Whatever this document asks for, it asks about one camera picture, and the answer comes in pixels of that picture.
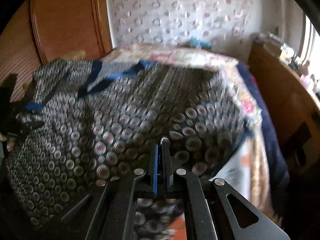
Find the navy circle-patterned garment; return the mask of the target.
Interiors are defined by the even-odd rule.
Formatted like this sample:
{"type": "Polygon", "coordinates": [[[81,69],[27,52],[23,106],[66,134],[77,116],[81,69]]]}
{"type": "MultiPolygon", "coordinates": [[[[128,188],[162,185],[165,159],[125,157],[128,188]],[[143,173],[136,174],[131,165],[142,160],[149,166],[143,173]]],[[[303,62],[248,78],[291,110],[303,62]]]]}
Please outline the navy circle-patterned garment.
{"type": "Polygon", "coordinates": [[[146,60],[45,64],[10,124],[20,136],[8,176],[33,230],[90,186],[139,168],[162,138],[210,178],[251,134],[223,70],[146,60]]]}

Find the orange-fruit print bedsheet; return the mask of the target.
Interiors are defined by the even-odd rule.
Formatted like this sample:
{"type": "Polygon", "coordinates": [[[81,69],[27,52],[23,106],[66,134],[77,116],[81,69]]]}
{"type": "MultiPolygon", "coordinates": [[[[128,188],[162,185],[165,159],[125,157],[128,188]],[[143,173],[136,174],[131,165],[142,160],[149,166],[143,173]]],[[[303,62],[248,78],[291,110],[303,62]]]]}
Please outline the orange-fruit print bedsheet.
{"type": "Polygon", "coordinates": [[[208,178],[186,171],[172,156],[171,163],[174,191],[167,195],[183,200],[187,239],[216,239],[214,217],[234,239],[264,239],[274,209],[262,131],[239,137],[208,178]]]}

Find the floral quilt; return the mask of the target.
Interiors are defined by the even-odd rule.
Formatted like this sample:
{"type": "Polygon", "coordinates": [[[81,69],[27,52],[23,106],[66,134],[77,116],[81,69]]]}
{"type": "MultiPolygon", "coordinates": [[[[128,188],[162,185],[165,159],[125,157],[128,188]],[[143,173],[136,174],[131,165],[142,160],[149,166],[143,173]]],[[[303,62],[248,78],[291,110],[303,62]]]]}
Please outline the floral quilt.
{"type": "Polygon", "coordinates": [[[103,61],[114,60],[127,62],[139,60],[157,61],[179,67],[197,68],[208,71],[220,71],[231,91],[232,98],[249,120],[254,132],[261,131],[263,118],[261,108],[249,92],[241,77],[237,65],[239,60],[220,54],[210,53],[202,49],[183,47],[163,47],[150,44],[130,43],[115,48],[102,57],[103,61]]]}

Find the brown furry cushion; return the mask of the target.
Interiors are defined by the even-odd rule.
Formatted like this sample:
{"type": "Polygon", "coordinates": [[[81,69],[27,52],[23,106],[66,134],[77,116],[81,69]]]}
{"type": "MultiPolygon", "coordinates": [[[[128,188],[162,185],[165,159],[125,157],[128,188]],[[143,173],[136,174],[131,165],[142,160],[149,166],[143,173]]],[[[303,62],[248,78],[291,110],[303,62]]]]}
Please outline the brown furry cushion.
{"type": "Polygon", "coordinates": [[[80,61],[86,58],[86,52],[84,50],[70,51],[65,55],[60,56],[62,60],[80,61]]]}

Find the brown wooden louvered wardrobe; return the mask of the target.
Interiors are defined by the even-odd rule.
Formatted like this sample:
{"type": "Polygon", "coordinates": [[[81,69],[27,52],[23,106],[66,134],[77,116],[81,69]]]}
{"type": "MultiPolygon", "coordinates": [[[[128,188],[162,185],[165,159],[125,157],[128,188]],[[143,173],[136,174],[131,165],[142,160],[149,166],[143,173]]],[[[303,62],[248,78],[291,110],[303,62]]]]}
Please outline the brown wooden louvered wardrobe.
{"type": "Polygon", "coordinates": [[[42,64],[72,51],[97,59],[112,50],[106,0],[26,0],[1,34],[1,81],[17,81],[11,101],[42,64]]]}

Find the dark blue blanket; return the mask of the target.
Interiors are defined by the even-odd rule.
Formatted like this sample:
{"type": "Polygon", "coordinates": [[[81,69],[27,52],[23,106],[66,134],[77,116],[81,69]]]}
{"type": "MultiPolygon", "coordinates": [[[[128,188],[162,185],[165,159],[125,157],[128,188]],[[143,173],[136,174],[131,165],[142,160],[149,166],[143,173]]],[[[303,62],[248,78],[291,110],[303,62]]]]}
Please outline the dark blue blanket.
{"type": "Polygon", "coordinates": [[[287,164],[280,151],[276,131],[270,118],[267,106],[263,100],[259,88],[257,87],[254,76],[250,73],[248,67],[240,61],[237,65],[237,69],[249,92],[256,100],[258,107],[261,109],[261,127],[269,165],[270,183],[275,187],[283,186],[289,182],[289,172],[287,164]]]}

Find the cardboard box with blue bag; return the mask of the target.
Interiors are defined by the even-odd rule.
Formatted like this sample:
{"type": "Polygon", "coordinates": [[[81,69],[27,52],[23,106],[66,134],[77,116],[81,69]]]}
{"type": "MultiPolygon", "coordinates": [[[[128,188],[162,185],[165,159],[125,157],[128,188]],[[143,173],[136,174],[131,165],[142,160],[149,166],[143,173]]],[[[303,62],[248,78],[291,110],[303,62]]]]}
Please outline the cardboard box with blue bag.
{"type": "Polygon", "coordinates": [[[196,37],[192,37],[189,40],[189,47],[190,48],[195,48],[195,49],[202,49],[205,51],[211,51],[212,50],[212,45],[208,42],[203,42],[201,40],[199,40],[196,37]]]}

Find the wooden sideboard cabinet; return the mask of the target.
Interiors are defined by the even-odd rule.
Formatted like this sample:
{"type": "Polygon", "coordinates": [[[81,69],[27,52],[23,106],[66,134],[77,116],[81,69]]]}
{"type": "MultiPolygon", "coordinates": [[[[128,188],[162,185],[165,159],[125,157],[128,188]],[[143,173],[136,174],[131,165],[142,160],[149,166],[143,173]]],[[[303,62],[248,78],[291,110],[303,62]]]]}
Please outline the wooden sideboard cabinet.
{"type": "Polygon", "coordinates": [[[292,69],[260,44],[252,44],[248,66],[266,103],[290,172],[305,172],[319,161],[319,100],[292,69]]]}

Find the stack of papers and boxes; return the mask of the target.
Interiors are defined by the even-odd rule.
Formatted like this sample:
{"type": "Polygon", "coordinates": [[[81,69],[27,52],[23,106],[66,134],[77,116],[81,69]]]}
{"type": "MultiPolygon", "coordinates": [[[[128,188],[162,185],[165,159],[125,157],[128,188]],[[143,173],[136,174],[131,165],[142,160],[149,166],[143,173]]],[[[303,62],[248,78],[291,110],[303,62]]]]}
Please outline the stack of papers and boxes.
{"type": "Polygon", "coordinates": [[[287,65],[296,56],[295,51],[289,45],[271,32],[268,34],[259,33],[254,39],[254,43],[262,45],[268,53],[287,65]]]}

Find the sheer circle-patterned curtain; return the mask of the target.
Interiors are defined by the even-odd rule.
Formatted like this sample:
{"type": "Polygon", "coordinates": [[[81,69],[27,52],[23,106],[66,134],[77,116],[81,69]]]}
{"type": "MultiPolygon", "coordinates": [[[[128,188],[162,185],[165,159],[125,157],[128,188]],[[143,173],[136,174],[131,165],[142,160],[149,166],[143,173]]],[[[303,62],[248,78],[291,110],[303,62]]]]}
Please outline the sheer circle-patterned curtain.
{"type": "Polygon", "coordinates": [[[245,56],[253,35],[278,26],[278,0],[107,0],[112,44],[181,46],[195,38],[245,56]]]}

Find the pink ceramic figurine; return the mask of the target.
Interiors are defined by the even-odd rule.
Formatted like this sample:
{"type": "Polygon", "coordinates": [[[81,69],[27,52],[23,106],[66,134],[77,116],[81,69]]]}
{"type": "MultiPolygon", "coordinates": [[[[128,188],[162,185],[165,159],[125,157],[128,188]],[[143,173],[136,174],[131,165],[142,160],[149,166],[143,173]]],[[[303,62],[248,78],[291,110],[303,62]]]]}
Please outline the pink ceramic figurine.
{"type": "Polygon", "coordinates": [[[306,60],[299,68],[299,75],[307,76],[309,74],[310,61],[306,60]]]}

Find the window with frame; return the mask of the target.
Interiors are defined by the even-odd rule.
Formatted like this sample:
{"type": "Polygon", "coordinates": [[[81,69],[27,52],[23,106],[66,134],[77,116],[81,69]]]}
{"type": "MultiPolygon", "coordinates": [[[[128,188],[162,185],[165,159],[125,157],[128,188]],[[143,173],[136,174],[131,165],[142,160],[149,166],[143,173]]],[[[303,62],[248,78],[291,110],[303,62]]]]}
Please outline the window with frame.
{"type": "Polygon", "coordinates": [[[300,45],[300,59],[303,64],[309,61],[309,74],[319,80],[319,33],[306,14],[304,16],[303,35],[300,45]]]}

